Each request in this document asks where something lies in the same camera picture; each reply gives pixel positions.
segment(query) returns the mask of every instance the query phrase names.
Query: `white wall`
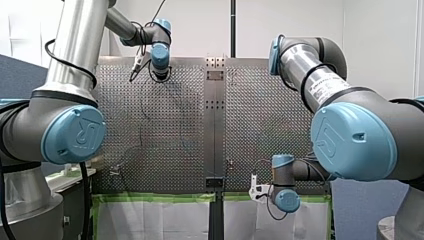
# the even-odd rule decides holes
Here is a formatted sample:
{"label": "white wall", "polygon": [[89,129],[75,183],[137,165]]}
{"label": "white wall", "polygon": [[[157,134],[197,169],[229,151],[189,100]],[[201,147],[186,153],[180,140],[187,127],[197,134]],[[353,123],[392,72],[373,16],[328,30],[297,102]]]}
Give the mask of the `white wall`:
{"label": "white wall", "polygon": [[[131,20],[150,21],[161,0],[119,0],[116,8]],[[341,0],[238,0],[237,57],[267,58],[273,38],[324,36],[342,44]],[[172,56],[230,55],[230,1],[166,1],[159,17],[172,24]],[[111,37],[111,54],[134,56],[136,48]]]}
{"label": "white wall", "polygon": [[389,99],[415,95],[420,1],[344,0],[349,82]]}
{"label": "white wall", "polygon": [[[141,24],[150,22],[162,0],[118,0],[116,9]],[[166,1],[158,18],[172,25],[171,54],[174,57],[222,56],[229,53],[230,5],[228,0]],[[111,39],[111,55],[134,56],[136,48]]]}
{"label": "white wall", "polygon": [[[0,0],[0,6],[0,54],[48,67],[51,59],[44,44],[56,37],[63,2]],[[104,37],[101,55],[109,55],[108,41]]]}
{"label": "white wall", "polygon": [[281,33],[326,37],[341,47],[343,1],[237,1],[237,57],[268,58],[271,41]]}

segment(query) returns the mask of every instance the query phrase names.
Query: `green tape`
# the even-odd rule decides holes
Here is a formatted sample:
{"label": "green tape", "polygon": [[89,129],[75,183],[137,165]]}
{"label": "green tape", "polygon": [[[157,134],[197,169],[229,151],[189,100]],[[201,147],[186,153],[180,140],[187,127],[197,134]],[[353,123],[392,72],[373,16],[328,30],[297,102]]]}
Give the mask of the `green tape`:
{"label": "green tape", "polygon": [[[305,203],[328,203],[331,202],[331,195],[304,195],[300,196],[302,202]],[[228,202],[240,202],[249,201],[250,196],[248,193],[225,193],[224,201]]]}
{"label": "green tape", "polygon": [[155,193],[121,193],[94,195],[93,201],[111,202],[156,202],[156,203],[202,203],[213,202],[214,194],[155,194]]}
{"label": "green tape", "polygon": [[332,234],[332,230],[331,230],[331,224],[332,224],[332,220],[333,220],[333,201],[331,201],[331,196],[329,196],[329,204],[328,204],[328,214],[327,214],[327,240],[331,240],[331,234]]}
{"label": "green tape", "polygon": [[91,211],[92,211],[92,215],[93,215],[93,239],[94,240],[97,240],[99,208],[100,208],[100,203],[98,201],[94,201],[94,199],[93,199],[93,207],[92,207]]}

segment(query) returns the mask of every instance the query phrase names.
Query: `silver metal tube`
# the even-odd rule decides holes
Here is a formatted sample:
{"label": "silver metal tube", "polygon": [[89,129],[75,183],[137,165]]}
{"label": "silver metal tube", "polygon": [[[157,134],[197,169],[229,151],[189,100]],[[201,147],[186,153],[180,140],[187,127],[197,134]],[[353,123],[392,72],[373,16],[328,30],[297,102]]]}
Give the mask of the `silver metal tube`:
{"label": "silver metal tube", "polygon": [[124,40],[134,38],[137,28],[116,8],[107,11],[106,27]]}
{"label": "silver metal tube", "polygon": [[6,212],[9,221],[47,206],[50,189],[41,168],[5,174]]}
{"label": "silver metal tube", "polygon": [[[300,91],[303,79],[311,69],[321,62],[318,52],[310,45],[298,44],[289,48],[281,56],[283,72]],[[351,86],[328,67],[321,67],[309,75],[305,83],[305,98],[312,111],[335,93]]]}
{"label": "silver metal tube", "polygon": [[[108,6],[109,0],[65,1],[53,51],[56,57],[94,72]],[[92,89],[87,74],[52,60],[46,83],[36,90],[65,92],[94,100]]]}

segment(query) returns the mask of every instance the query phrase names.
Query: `metal bracket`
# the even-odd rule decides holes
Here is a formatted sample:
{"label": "metal bracket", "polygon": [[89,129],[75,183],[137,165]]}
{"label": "metal bracket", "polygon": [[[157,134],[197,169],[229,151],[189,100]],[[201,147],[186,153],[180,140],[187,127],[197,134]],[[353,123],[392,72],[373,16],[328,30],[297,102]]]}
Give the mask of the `metal bracket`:
{"label": "metal bracket", "polygon": [[224,71],[207,71],[206,80],[223,81]]}
{"label": "metal bracket", "polygon": [[222,188],[224,186],[223,177],[207,177],[206,188]]}

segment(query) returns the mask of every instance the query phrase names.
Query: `wire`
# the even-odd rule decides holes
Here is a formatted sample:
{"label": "wire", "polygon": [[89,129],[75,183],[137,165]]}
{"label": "wire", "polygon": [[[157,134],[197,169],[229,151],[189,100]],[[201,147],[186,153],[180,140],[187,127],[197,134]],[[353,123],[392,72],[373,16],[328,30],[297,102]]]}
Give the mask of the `wire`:
{"label": "wire", "polygon": [[84,186],[84,222],[81,233],[81,240],[88,240],[88,232],[90,227],[90,183],[88,180],[87,167],[85,162],[79,164],[81,168],[82,182]]}
{"label": "wire", "polygon": [[53,58],[54,60],[56,60],[56,61],[58,61],[58,62],[62,63],[63,65],[66,65],[66,66],[68,66],[68,67],[75,68],[75,69],[80,70],[81,72],[83,72],[83,73],[87,74],[87,75],[91,78],[91,81],[93,82],[93,89],[94,89],[94,88],[96,87],[96,85],[97,85],[97,78],[96,78],[96,76],[94,76],[94,74],[93,74],[92,72],[90,72],[89,70],[87,70],[87,69],[85,69],[85,68],[79,67],[79,66],[77,66],[77,65],[75,65],[75,64],[73,64],[73,63],[70,63],[70,62],[68,62],[68,61],[65,61],[65,60],[63,60],[63,59],[60,59],[60,58],[56,57],[56,56],[54,55],[54,53],[52,53],[52,52],[50,51],[49,46],[50,46],[51,44],[55,43],[55,41],[56,41],[56,39],[52,39],[52,40],[50,40],[50,41],[46,42],[46,44],[44,45],[44,49],[46,50],[46,53],[47,53],[47,54],[48,54],[51,58]]}
{"label": "wire", "polygon": [[271,195],[270,195],[270,193],[271,193],[271,186],[273,186],[273,184],[271,184],[271,185],[269,186],[269,188],[268,188],[268,193],[267,193],[267,195],[268,195],[268,196],[267,196],[267,198],[266,198],[266,208],[267,208],[267,210],[268,210],[269,215],[271,215],[271,217],[272,217],[275,221],[282,221],[282,220],[284,220],[284,219],[287,217],[288,213],[285,213],[282,217],[277,218],[276,216],[274,216],[274,214],[272,214],[271,209],[269,208],[269,199],[271,198]]}
{"label": "wire", "polygon": [[[140,33],[140,39],[143,42],[143,40],[146,39],[146,32],[144,31],[143,26],[140,23],[136,22],[136,21],[131,21],[131,23],[137,25],[140,28],[140,31],[139,31],[139,33]],[[137,50],[137,55],[140,52],[140,50],[141,50],[141,56],[146,55],[146,48],[147,48],[147,46],[143,42],[143,44],[140,45],[140,47]]]}
{"label": "wire", "polygon": [[138,74],[141,72],[141,70],[143,70],[143,68],[145,68],[147,66],[147,64],[149,64],[149,62],[152,61],[151,59],[149,59],[148,61],[146,61],[143,66],[141,66],[140,70],[137,72],[131,72],[131,76],[130,76],[130,82],[133,82],[137,77]]}
{"label": "wire", "polygon": [[156,17],[158,16],[160,10],[162,9],[163,4],[165,3],[166,0],[162,0],[161,4],[159,5],[158,10],[156,11],[155,15],[152,18],[152,22],[155,21]]}
{"label": "wire", "polygon": [[305,164],[307,164],[309,167],[311,167],[322,179],[322,183],[320,183],[321,186],[325,186],[325,184],[327,183],[327,179],[325,179],[324,175],[318,170],[318,168],[316,168],[312,163],[304,160],[304,159],[296,159],[296,161],[300,161],[303,162]]}
{"label": "wire", "polygon": [[[0,137],[3,139],[3,129],[6,123],[20,110],[27,107],[29,104],[28,100],[20,101],[16,103],[11,103],[9,105],[6,105],[5,107],[0,109],[0,114],[3,114],[7,111],[13,111],[10,112],[7,116],[3,116],[1,119],[1,126],[0,126]],[[16,240],[15,235],[13,234],[12,229],[10,228],[9,221],[7,219],[6,214],[6,183],[4,178],[4,171],[3,171],[3,163],[0,158],[0,218],[3,225],[3,229],[6,233],[6,236],[9,240]]]}
{"label": "wire", "polygon": [[258,170],[258,163],[260,163],[260,162],[266,162],[266,163],[269,163],[269,164],[272,163],[271,160],[268,160],[268,159],[259,159],[258,161],[255,162],[255,168],[252,171],[253,174],[256,174],[256,171]]}

